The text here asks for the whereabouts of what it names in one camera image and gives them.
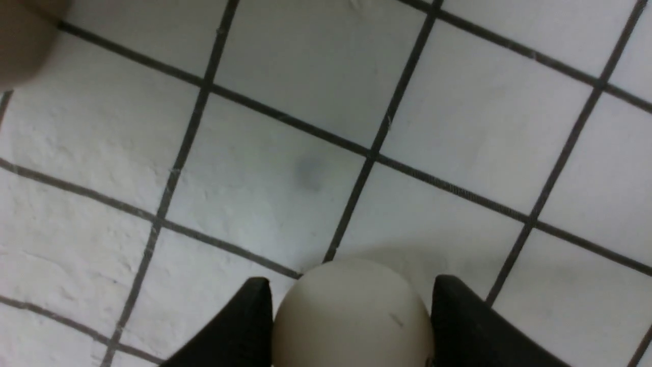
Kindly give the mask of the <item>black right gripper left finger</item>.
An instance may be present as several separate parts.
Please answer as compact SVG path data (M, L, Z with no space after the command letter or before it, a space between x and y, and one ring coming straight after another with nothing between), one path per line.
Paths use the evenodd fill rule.
M222 310L163 366L271 366L269 280L250 277Z

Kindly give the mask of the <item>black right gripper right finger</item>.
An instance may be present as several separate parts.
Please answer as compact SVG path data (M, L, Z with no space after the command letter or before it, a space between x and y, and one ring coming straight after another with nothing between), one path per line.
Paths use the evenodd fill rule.
M515 328L454 275L436 276L431 366L566 366Z

